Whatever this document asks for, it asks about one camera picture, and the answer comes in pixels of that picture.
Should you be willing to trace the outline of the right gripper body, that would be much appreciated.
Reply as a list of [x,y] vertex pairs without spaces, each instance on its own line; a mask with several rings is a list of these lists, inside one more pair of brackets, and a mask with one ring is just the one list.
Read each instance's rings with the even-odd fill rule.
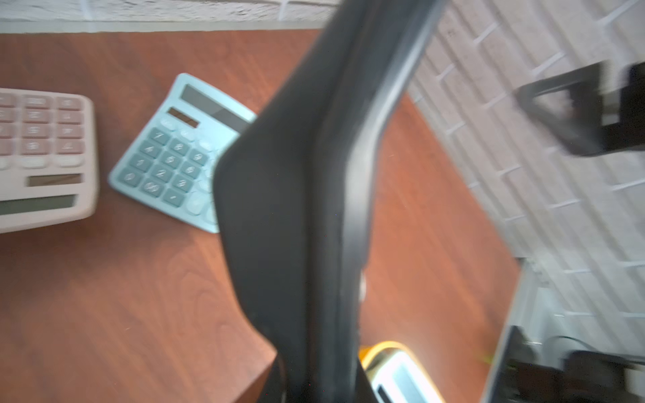
[[644,62],[630,66],[622,88],[604,96],[604,151],[644,151]]

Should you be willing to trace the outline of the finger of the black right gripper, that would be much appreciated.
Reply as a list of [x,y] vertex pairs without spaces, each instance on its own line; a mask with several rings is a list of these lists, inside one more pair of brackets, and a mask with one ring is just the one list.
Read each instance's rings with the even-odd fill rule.
[[[523,85],[515,90],[518,106],[527,117],[542,124],[569,153],[599,155],[602,139],[603,96],[601,77],[604,64],[598,62],[554,77]],[[538,98],[562,93],[568,101],[563,113],[550,111]]]

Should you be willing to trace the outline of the teal calculator keys up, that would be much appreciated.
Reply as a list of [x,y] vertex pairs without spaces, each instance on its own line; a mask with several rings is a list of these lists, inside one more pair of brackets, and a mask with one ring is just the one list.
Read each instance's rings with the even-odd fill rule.
[[114,190],[208,233],[218,233],[213,173],[256,115],[182,73],[109,174]]

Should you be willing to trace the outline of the small pink calculator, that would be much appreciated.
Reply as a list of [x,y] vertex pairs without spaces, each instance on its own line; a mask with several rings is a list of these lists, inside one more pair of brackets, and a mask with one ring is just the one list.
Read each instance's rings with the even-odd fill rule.
[[76,94],[2,89],[2,233],[89,218],[98,196],[93,102]]

